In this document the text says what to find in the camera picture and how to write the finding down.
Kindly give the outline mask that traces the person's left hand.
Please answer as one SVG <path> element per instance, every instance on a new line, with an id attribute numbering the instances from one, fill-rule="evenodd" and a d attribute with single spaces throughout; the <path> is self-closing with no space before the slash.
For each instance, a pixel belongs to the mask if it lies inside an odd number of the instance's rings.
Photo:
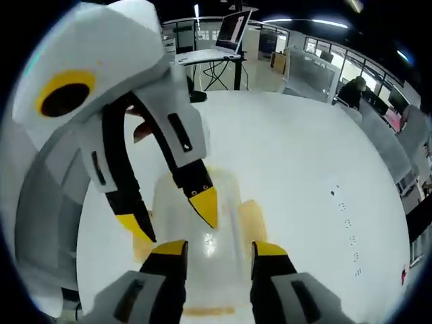
<path id="1" fill-rule="evenodd" d="M 144 139 L 148 135 L 152 134 L 153 131 L 152 131 L 152 128 L 150 127 L 149 123 L 145 121 L 144 117 L 142 116 L 142 114 L 139 112 L 139 110 L 135 106 L 130 105 L 126 109 L 126 113 L 128 115 L 141 117 L 143 119 L 143 122 L 141 124 L 139 124 L 136 127 L 136 129 L 134 130 L 134 133 L 133 133 L 134 143 L 140 142 L 142 139 Z"/>

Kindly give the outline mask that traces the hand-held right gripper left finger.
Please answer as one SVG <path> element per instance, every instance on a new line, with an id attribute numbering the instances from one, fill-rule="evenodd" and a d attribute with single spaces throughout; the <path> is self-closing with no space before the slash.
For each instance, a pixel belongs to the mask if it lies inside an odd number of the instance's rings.
<path id="1" fill-rule="evenodd" d="M 186 301 L 188 242 L 160 244 L 138 271 L 97 295 L 98 323 L 179 323 Z"/>

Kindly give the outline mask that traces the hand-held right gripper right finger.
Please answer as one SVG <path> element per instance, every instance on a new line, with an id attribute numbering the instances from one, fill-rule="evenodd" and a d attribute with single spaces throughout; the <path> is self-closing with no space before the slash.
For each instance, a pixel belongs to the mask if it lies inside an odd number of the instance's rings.
<path id="1" fill-rule="evenodd" d="M 300 273 L 276 244 L 252 243 L 250 302 L 256 323 L 340 323 L 340 299 Z"/>

